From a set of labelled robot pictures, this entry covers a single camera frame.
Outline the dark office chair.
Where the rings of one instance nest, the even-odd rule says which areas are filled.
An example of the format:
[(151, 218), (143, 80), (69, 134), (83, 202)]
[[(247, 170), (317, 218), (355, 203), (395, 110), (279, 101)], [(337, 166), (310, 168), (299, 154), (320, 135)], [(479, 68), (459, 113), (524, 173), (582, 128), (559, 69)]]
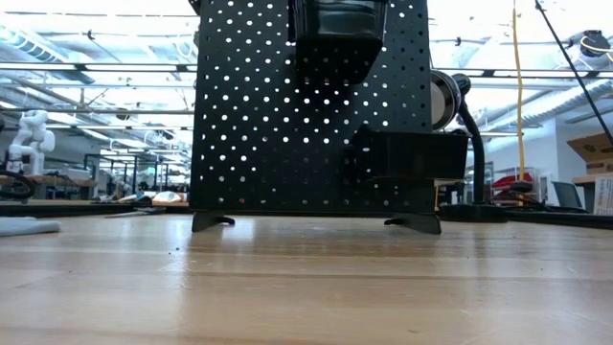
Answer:
[(560, 207), (584, 210), (575, 185), (566, 182), (553, 181)]

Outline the cardboard box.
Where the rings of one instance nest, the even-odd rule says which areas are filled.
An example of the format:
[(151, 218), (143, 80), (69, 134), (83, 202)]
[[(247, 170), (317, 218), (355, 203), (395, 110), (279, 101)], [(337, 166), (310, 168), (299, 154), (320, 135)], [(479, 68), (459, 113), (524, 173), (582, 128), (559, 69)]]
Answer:
[(586, 166), (586, 173), (613, 173), (613, 146), (605, 133), (580, 137), (567, 142)]

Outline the deep black pegboard bin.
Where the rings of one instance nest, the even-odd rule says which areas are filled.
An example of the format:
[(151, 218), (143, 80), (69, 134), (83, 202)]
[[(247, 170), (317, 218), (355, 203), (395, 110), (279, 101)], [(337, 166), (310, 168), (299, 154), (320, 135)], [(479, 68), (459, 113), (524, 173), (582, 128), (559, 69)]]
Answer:
[(359, 84), (382, 50), (389, 0), (288, 0), (296, 73), (309, 83)]

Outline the black metal pegboard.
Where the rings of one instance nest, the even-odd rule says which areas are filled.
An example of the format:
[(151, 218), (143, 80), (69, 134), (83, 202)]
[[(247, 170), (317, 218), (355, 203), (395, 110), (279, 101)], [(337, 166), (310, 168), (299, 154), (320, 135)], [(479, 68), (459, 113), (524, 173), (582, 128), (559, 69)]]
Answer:
[(433, 180), (356, 181), (349, 142), (432, 132), (427, 0), (389, 0), (383, 47), (359, 84), (296, 73), (288, 0), (190, 0), (199, 14), (190, 204), (194, 230), (237, 212), (386, 213), (437, 234)]

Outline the wooden bench under white robot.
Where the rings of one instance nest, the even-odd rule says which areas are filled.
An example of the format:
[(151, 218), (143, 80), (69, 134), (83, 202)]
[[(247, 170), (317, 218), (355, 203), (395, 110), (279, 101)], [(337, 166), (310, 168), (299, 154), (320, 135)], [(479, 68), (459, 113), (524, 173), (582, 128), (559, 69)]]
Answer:
[(32, 198), (44, 186), (80, 190), (96, 187), (97, 182), (90, 179), (72, 179), (66, 175), (23, 175), (0, 172), (0, 197), (3, 198), (17, 200)]

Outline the white paper sign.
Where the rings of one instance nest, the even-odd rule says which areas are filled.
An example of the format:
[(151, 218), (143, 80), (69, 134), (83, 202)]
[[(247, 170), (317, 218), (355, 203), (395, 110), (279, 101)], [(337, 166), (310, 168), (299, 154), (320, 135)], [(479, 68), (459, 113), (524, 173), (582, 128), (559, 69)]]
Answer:
[(594, 214), (613, 217), (613, 177), (596, 178)]

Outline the wide shallow black bin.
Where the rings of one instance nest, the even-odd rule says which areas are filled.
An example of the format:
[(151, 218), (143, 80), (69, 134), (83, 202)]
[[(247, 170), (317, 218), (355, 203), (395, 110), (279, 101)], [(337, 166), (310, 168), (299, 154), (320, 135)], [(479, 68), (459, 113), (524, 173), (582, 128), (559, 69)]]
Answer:
[(403, 132), (363, 125), (351, 138), (343, 165), (360, 182), (461, 179), (468, 142), (463, 132)]

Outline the striped grey blue work glove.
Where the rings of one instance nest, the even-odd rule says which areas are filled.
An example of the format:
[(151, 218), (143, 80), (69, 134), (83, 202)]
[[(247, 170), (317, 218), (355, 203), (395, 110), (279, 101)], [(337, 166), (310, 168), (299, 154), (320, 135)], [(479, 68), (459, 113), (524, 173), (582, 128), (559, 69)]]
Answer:
[(24, 217), (0, 217), (0, 237), (57, 233), (60, 223), (55, 220), (40, 220)]

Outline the red plastic crate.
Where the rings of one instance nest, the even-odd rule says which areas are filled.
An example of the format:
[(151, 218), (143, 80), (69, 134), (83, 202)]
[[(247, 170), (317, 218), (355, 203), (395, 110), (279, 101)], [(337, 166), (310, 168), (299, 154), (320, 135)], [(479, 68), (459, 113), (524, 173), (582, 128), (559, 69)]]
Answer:
[(502, 177), (492, 184), (492, 188), (494, 190), (509, 190), (511, 183), (517, 180), (525, 180), (531, 182), (533, 184), (534, 189), (534, 179), (528, 172)]

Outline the black aluminium table frame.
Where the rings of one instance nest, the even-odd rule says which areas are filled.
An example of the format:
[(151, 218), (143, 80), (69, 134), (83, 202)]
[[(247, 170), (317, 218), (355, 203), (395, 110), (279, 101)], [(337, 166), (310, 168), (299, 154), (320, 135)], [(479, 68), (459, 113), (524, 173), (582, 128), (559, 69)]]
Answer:
[[(88, 201), (63, 202), (62, 200), (34, 200), (31, 203), (0, 202), (0, 217), (65, 218), (81, 216), (113, 215), (132, 212), (135, 206), (130, 203), (89, 203)], [(568, 214), (549, 212), (507, 211), (509, 221), (542, 223), (551, 225), (574, 226), (613, 230), (613, 216), (588, 214)], [(237, 212), (235, 216), (269, 217), (318, 217), (318, 218), (392, 218), (386, 213), (349, 213), (349, 212)]]

